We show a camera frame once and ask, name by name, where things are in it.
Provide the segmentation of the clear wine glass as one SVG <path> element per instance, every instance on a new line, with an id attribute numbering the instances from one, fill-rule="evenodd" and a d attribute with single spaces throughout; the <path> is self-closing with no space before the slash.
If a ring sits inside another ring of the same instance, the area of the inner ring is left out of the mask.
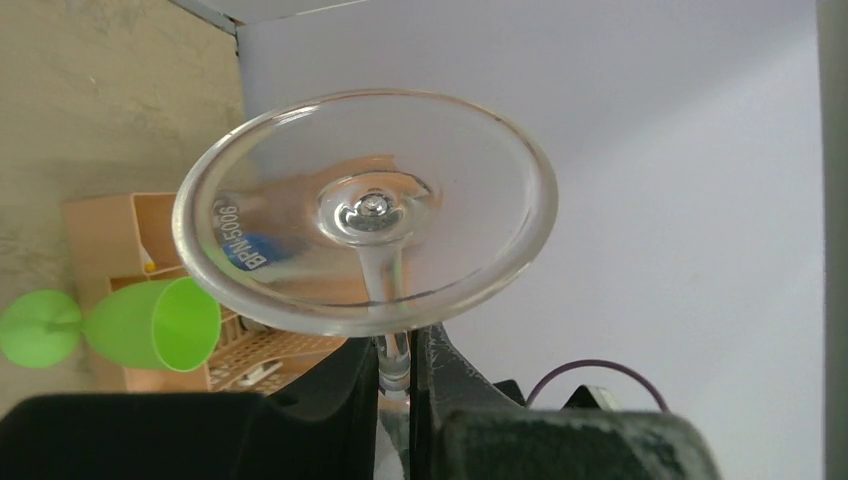
<path id="1" fill-rule="evenodd" d="M 504 289 L 557 216 L 543 150 L 462 99 L 364 89 L 260 114 L 214 143 L 175 197 L 189 274 L 268 327 L 371 338 L 388 397 L 413 383 L 413 331 Z"/>

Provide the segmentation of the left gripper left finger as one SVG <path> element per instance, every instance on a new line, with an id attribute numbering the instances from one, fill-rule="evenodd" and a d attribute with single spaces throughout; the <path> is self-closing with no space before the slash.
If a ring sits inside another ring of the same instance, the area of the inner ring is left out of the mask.
<path id="1" fill-rule="evenodd" d="M 377 360 L 351 339 L 271 395 L 59 394 L 1 421 L 5 479 L 368 479 Z"/>

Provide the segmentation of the green plastic goblet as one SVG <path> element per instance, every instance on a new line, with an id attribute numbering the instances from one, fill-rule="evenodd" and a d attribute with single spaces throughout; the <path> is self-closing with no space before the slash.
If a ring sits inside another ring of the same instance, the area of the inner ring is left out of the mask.
<path id="1" fill-rule="evenodd" d="M 220 324 L 218 302 L 189 277 L 121 288 L 88 314 L 69 295 L 43 289 L 2 314 L 1 352 L 16 365 L 46 368 L 84 340 L 124 367 L 188 372 L 211 356 Z"/>

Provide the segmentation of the peach plastic organizer basket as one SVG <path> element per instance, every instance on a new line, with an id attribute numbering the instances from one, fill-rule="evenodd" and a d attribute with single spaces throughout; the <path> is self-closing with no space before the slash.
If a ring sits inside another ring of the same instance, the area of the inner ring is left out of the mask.
<path id="1" fill-rule="evenodd" d="M 171 234 L 172 193 L 63 204 L 82 335 L 107 392 L 271 394 L 343 339 L 249 330 L 188 277 Z"/>

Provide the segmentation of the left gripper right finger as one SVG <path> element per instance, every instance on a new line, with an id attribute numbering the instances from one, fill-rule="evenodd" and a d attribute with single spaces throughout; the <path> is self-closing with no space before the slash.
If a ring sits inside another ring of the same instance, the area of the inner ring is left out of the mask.
<path id="1" fill-rule="evenodd" d="M 700 433 L 665 412 L 531 410 L 441 325 L 412 335 L 413 479 L 718 479 Z"/>

